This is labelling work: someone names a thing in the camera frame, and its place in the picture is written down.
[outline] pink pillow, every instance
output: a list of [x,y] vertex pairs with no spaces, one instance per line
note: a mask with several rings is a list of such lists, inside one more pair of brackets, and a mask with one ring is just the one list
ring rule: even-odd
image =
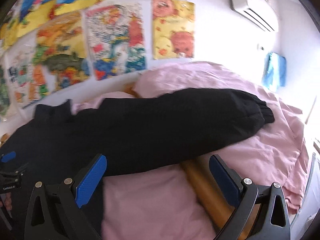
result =
[[215,232],[179,165],[105,177],[105,240],[213,240]]

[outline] wrinkled fabric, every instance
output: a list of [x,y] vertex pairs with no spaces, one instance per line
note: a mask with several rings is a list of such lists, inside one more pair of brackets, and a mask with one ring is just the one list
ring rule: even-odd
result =
[[262,84],[271,92],[285,86],[287,61],[276,53],[269,53],[269,62],[262,78]]
[[[190,87],[238,89],[266,101],[274,113],[275,122],[265,125],[251,138],[214,154],[219,154],[241,177],[249,177],[256,184],[270,186],[279,182],[289,212],[297,213],[306,188],[309,159],[303,138],[304,123],[299,118],[302,111],[286,105],[262,86],[209,62],[167,64],[146,71],[134,90],[143,98],[153,98]],[[203,157],[206,162],[211,155]]]
[[[68,100],[60,106],[37,105],[35,113],[0,148],[0,155],[16,152],[4,170],[29,163],[21,188],[12,196],[12,216],[20,227],[36,182],[54,185],[72,178],[97,154],[107,158],[104,176],[145,172],[245,140],[274,122],[264,101],[232,89],[188,88],[158,98],[105,98],[98,109],[76,115]],[[101,223],[94,215],[102,206],[102,189],[95,193],[88,203],[92,208],[84,213],[99,232]]]
[[[104,98],[133,98],[124,92],[103,94],[72,105],[72,113],[98,108]],[[179,165],[105,177],[104,215],[106,240],[212,240],[215,232],[204,208]]]

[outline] human hand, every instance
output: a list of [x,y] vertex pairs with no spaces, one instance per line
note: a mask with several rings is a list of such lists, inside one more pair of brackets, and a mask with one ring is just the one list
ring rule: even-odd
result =
[[4,206],[7,208],[8,211],[12,210],[12,200],[11,200],[11,193],[5,194]]

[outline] yellow poster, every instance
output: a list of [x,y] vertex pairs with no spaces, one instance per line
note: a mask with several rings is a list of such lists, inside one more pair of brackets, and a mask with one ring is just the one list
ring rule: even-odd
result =
[[195,5],[183,0],[153,0],[153,58],[193,57]]
[[18,39],[17,32],[19,26],[19,15],[21,1],[18,0],[4,18],[3,25],[0,27],[0,56]]
[[89,77],[80,12],[57,17],[38,30],[33,64],[55,75],[55,90]]

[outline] metal screw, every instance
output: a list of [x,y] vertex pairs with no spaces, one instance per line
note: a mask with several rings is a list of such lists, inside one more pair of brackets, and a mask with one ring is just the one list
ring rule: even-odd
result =
[[37,183],[36,183],[36,187],[41,187],[42,186],[42,182],[41,181],[38,181]]
[[244,182],[245,184],[247,184],[247,185],[251,185],[251,184],[252,184],[252,180],[249,179],[249,178],[245,178],[245,179],[243,180],[243,182]]
[[275,182],[273,186],[275,186],[275,188],[281,188],[281,185],[278,182]]
[[72,183],[72,179],[71,178],[67,178],[64,180],[64,184],[69,185]]

